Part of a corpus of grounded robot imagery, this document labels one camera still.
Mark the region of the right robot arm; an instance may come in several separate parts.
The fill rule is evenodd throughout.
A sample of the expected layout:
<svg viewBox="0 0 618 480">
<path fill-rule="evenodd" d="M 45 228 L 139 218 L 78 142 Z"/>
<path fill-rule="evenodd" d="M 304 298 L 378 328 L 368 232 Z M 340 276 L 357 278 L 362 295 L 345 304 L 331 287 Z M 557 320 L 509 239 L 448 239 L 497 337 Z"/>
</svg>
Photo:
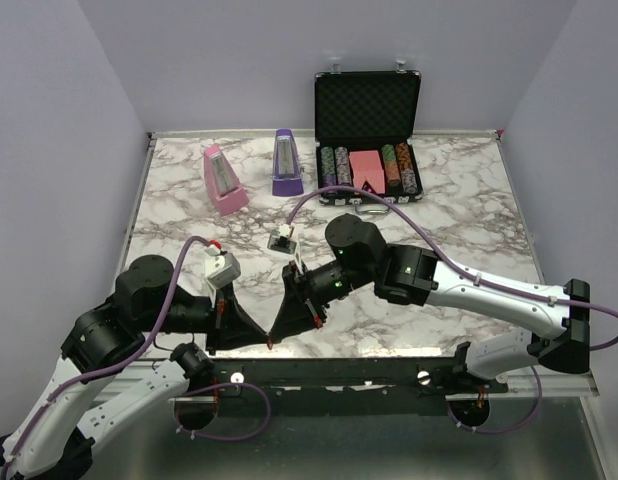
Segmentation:
<svg viewBox="0 0 618 480">
<path fill-rule="evenodd" d="M 456 348 L 448 371 L 460 391 L 535 365 L 567 374 L 590 368 L 590 289 L 583 281 L 528 284 L 447 264 L 430 249 L 386 242 L 375 224 L 352 214 L 332 220 L 325 239 L 332 262 L 313 270 L 297 261 L 284 267 L 285 293 L 268 344 L 322 327 L 330 302 L 372 285 L 390 304 L 455 308 L 515 325 L 512 332 Z"/>
</svg>

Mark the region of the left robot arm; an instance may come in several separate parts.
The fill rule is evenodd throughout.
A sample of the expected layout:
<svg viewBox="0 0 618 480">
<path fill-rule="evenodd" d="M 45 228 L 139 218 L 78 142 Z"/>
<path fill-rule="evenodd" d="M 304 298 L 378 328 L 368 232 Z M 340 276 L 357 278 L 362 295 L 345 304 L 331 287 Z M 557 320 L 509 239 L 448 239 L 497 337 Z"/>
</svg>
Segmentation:
<svg viewBox="0 0 618 480">
<path fill-rule="evenodd" d="M 238 261 L 215 246 L 204 254 L 208 295 L 194 296 L 178 286 L 180 263 L 145 255 L 117 277 L 103 304 L 75 321 L 35 406 L 13 433 L 0 437 L 1 478 L 81 478 L 96 451 L 150 407 L 216 384 L 211 355 L 264 341 L 264 331 L 233 292 Z M 159 332 L 203 333 L 207 344 L 178 345 L 143 379 L 95 406 L 102 390 Z"/>
</svg>

